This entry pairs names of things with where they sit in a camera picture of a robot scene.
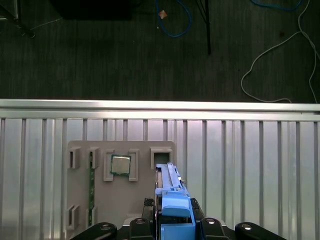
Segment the floor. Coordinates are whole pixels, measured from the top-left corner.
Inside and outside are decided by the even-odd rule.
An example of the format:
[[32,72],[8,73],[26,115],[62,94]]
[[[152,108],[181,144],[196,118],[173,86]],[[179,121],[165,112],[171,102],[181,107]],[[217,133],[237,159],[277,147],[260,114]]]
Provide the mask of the floor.
[[[0,0],[12,9],[11,0]],[[62,19],[35,29],[35,38],[0,21],[0,98],[175,100],[256,102],[240,88],[242,76],[264,50],[297,32],[298,15],[253,5],[249,0],[210,0],[212,54],[195,0],[183,0],[192,15],[186,35],[171,38],[157,22],[153,0],[142,0],[126,21]],[[297,0],[265,0],[293,6]],[[159,0],[168,31],[178,33],[188,16],[173,0]],[[48,0],[24,0],[22,20],[35,27],[60,18]],[[320,1],[311,0],[302,27],[320,47]],[[314,53],[297,35],[259,60],[244,81],[264,100],[314,103],[309,77]],[[312,80],[320,100],[320,67]]]

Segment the blue plastic clip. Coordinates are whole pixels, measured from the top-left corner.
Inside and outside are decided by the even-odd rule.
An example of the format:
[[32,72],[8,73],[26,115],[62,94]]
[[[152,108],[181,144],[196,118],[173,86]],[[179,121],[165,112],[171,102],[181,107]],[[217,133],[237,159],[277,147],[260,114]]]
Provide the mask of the blue plastic clip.
[[194,240],[196,221],[190,195],[176,166],[169,162],[157,164],[156,168],[162,173],[162,188],[155,190],[162,196],[162,215],[190,219],[190,223],[161,224],[161,240]]

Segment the green circuit board strip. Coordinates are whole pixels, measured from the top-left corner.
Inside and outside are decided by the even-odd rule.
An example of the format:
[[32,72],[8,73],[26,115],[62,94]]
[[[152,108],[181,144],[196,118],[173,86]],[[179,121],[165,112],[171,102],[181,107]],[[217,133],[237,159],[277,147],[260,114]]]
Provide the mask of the green circuit board strip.
[[89,214],[88,214],[88,226],[92,225],[92,212],[95,207],[95,169],[93,168],[93,152],[89,153]]

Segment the corrugated metal panel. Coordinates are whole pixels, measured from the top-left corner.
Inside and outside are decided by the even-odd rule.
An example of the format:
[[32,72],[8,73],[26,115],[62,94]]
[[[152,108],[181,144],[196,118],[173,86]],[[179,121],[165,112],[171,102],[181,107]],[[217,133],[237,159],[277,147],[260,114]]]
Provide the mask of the corrugated metal panel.
[[319,122],[2,119],[0,239],[65,237],[72,140],[170,140],[193,197],[229,227],[255,222],[289,240],[318,240]]

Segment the aluminum rail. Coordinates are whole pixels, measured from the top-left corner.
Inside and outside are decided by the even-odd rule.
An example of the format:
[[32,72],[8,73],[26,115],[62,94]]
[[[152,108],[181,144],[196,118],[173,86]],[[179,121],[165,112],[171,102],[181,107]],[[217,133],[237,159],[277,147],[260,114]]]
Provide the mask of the aluminum rail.
[[187,102],[187,101],[113,101],[113,100],[33,100],[0,99],[0,109],[94,109],[94,110],[194,110],[230,112],[320,112],[320,104]]

